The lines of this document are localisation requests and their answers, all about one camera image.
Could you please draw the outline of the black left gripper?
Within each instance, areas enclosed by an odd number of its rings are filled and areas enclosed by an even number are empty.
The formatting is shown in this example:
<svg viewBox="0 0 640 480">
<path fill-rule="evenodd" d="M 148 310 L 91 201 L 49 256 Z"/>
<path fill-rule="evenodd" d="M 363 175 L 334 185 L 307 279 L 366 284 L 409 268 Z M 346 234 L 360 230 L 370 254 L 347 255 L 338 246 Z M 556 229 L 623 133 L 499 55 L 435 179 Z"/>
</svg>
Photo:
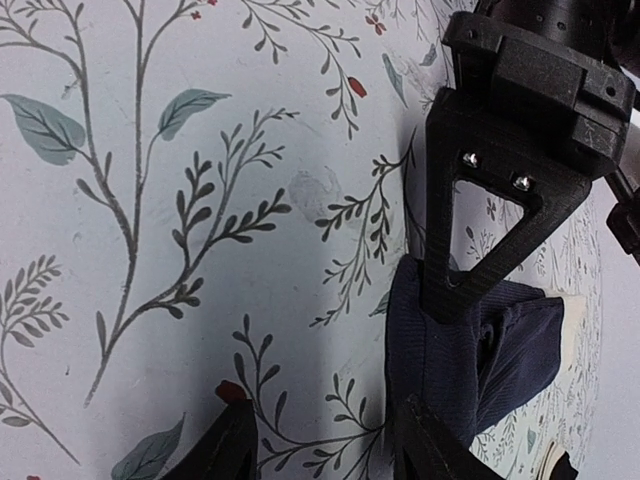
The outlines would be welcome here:
<svg viewBox="0 0 640 480">
<path fill-rule="evenodd" d="M 451 15 L 442 42 L 457 88 L 532 133 L 450 88 L 427 117 L 423 308 L 455 324 L 588 197 L 591 181 L 562 163 L 618 167 L 639 4 L 480 1 Z"/>
</svg>

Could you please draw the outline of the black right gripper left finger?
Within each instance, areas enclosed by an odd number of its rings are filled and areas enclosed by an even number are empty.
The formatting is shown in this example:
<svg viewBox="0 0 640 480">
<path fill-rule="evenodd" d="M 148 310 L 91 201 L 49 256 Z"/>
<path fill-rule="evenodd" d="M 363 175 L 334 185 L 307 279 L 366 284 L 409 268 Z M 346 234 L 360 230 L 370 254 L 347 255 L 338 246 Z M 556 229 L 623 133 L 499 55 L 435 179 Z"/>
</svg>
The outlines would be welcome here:
<svg viewBox="0 0 640 480">
<path fill-rule="evenodd" d="M 258 431 L 251 400 L 227 405 L 205 435 L 165 476 L 166 480 L 257 478 Z"/>
</svg>

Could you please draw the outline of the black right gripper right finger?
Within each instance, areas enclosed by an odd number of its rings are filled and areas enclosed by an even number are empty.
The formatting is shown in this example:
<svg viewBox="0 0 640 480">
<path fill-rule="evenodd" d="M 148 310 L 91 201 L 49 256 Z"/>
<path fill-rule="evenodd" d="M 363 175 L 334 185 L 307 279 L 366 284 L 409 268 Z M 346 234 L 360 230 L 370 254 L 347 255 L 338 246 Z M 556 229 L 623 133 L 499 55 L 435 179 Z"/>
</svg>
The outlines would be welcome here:
<svg viewBox="0 0 640 480">
<path fill-rule="evenodd" d="M 396 479 L 499 479 L 473 454 L 477 436 L 529 403 L 524 394 L 486 392 L 472 404 L 446 400 L 440 414 L 418 396 L 392 398 Z"/>
</svg>

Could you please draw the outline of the navy blue underwear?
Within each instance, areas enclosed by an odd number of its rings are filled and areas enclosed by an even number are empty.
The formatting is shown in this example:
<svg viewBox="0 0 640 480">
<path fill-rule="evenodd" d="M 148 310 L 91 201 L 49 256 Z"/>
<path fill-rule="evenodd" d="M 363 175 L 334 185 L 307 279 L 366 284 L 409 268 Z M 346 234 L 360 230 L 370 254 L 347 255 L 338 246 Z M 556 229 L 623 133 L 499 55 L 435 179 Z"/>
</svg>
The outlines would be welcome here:
<svg viewBox="0 0 640 480">
<path fill-rule="evenodd" d="M 586 300 L 502 281 L 446 325 L 421 310 L 420 277 L 419 262 L 403 256 L 386 320 L 389 397 L 417 396 L 469 447 L 569 372 Z"/>
</svg>

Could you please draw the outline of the floral patterned table mat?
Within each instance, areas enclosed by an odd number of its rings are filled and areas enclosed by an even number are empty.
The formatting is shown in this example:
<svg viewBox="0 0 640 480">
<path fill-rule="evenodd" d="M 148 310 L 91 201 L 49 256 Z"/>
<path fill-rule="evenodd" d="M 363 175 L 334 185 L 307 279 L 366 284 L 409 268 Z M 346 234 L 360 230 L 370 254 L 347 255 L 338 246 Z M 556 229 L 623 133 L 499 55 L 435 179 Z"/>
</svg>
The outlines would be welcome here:
<svg viewBox="0 0 640 480">
<path fill-rule="evenodd" d="M 401 168 L 461 1 L 1 5 L 1 475 L 164 476 L 270 339 L 274 479 L 390 476 Z"/>
</svg>

